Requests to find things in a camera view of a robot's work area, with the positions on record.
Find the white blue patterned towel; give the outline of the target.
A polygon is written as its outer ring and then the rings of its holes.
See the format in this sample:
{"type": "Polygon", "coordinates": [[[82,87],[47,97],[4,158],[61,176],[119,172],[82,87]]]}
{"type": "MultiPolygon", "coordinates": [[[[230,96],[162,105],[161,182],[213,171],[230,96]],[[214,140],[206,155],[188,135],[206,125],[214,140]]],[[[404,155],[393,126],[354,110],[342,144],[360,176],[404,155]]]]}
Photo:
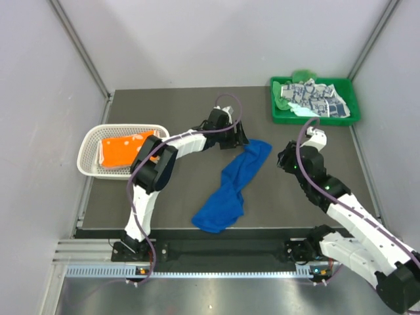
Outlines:
{"type": "Polygon", "coordinates": [[[284,85],[282,94],[303,107],[310,108],[319,117],[348,118],[350,109],[333,84],[315,83],[312,79],[303,84],[284,85]]]}

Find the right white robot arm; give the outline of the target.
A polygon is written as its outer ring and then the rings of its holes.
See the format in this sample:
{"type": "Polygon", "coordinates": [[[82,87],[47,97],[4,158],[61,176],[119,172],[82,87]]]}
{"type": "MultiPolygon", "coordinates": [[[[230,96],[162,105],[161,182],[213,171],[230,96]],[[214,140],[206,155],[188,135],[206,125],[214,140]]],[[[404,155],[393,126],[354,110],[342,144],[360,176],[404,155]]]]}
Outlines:
{"type": "Polygon", "coordinates": [[[322,149],[326,134],[304,127],[298,139],[278,154],[278,167],[295,175],[308,200],[341,224],[353,240],[322,225],[307,237],[306,252],[331,258],[374,287],[381,300],[403,314],[419,304],[419,253],[398,240],[362,206],[351,190],[329,175],[322,149]]]}

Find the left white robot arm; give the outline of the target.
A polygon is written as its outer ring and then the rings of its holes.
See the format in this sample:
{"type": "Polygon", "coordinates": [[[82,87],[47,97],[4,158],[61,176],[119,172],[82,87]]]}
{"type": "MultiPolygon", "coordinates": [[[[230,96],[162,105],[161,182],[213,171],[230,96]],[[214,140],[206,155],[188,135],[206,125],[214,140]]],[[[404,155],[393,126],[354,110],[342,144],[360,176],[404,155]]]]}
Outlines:
{"type": "Polygon", "coordinates": [[[159,193],[167,186],[177,159],[205,151],[218,144],[226,150],[249,141],[239,119],[233,120],[230,106],[215,106],[209,117],[197,127],[160,139],[149,136],[131,165],[127,183],[131,213],[121,238],[126,252],[134,260],[144,259],[151,248],[150,222],[159,193]]]}

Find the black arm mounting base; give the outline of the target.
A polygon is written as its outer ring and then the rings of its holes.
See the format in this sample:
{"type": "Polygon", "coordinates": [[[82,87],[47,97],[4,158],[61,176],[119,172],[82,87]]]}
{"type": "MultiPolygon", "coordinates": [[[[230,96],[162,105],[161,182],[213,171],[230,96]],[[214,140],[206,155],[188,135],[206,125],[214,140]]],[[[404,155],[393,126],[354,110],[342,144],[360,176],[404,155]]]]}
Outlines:
{"type": "Polygon", "coordinates": [[[229,228],[218,234],[197,229],[155,229],[151,248],[135,255],[121,240],[111,260],[145,263],[158,272],[275,272],[324,262],[308,240],[312,228],[229,228]]]}

